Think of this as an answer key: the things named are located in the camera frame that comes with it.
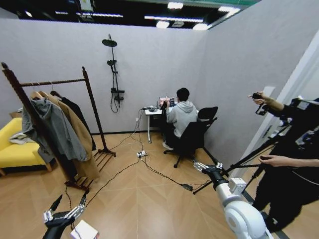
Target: desk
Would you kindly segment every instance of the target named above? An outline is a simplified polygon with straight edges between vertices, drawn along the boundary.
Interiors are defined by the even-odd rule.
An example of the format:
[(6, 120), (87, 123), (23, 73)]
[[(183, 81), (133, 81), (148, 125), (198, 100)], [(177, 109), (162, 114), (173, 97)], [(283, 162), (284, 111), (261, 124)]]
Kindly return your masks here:
[(158, 111), (156, 111), (156, 112), (150, 112), (149, 110), (145, 110), (145, 115), (148, 117), (148, 138), (149, 138), (149, 143), (151, 143), (152, 140), (151, 140), (151, 135), (150, 135), (150, 117), (153, 117), (156, 115), (161, 115), (161, 110), (158, 109)]

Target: shoe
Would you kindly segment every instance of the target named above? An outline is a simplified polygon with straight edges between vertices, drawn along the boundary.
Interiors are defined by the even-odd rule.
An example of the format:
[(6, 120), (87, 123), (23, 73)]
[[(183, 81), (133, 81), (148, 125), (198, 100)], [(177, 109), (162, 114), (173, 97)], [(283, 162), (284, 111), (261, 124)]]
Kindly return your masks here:
[(166, 142), (163, 142), (162, 145), (163, 145), (164, 148), (167, 148), (168, 150), (174, 150), (174, 148), (169, 147), (169, 146), (166, 144)]

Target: laptop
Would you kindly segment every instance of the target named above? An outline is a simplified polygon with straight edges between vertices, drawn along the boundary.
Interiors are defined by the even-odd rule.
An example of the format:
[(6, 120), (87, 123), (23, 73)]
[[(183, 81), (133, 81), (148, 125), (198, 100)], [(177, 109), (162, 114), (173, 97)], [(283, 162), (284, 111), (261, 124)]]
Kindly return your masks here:
[(175, 100), (174, 97), (160, 97), (159, 98), (159, 108), (162, 107), (163, 103), (166, 101), (166, 98), (168, 98), (169, 101), (169, 107), (174, 107), (175, 106)]

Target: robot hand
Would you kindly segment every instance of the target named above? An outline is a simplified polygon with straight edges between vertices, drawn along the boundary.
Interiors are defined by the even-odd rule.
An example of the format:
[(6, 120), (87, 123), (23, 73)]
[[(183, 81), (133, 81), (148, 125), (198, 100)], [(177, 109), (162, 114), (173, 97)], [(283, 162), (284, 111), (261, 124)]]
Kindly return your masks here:
[(71, 211), (54, 213), (54, 211), (56, 210), (56, 208), (58, 207), (62, 199), (62, 195), (61, 195), (52, 204), (50, 209), (43, 213), (43, 220), (46, 227), (48, 228), (45, 235), (43, 236), (43, 239), (61, 238), (64, 229), (68, 225), (72, 224), (75, 221), (75, 219), (77, 219), (84, 212), (87, 193), (88, 192), (84, 193), (80, 201), (80, 204), (76, 206), (74, 209), (72, 209)]
[(241, 193), (246, 183), (241, 178), (232, 178), (228, 182), (220, 174), (221, 163), (213, 166), (195, 162), (194, 167), (207, 174), (212, 180), (213, 187), (224, 207), (226, 221), (237, 238), (273, 238), (260, 212), (242, 200)]

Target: hand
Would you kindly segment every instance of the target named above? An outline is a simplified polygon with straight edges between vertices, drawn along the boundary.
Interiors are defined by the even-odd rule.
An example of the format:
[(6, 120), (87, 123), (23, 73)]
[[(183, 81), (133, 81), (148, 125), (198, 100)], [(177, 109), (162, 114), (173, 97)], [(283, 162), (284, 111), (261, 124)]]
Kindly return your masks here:
[(264, 164), (269, 164), (273, 167), (283, 167), (283, 166), (296, 167), (297, 160), (294, 158), (288, 158), (288, 157), (278, 156), (278, 155), (262, 155), (262, 156), (269, 159), (263, 160), (259, 157), (259, 161)]
[(269, 96), (266, 96), (264, 92), (262, 91), (258, 91), (257, 93), (262, 97), (262, 99), (253, 99), (254, 103), (258, 105), (261, 105), (263, 103), (267, 104), (272, 100), (272, 98), (270, 98)]
[(169, 98), (166, 98), (166, 105), (167, 105), (167, 108), (169, 108)]

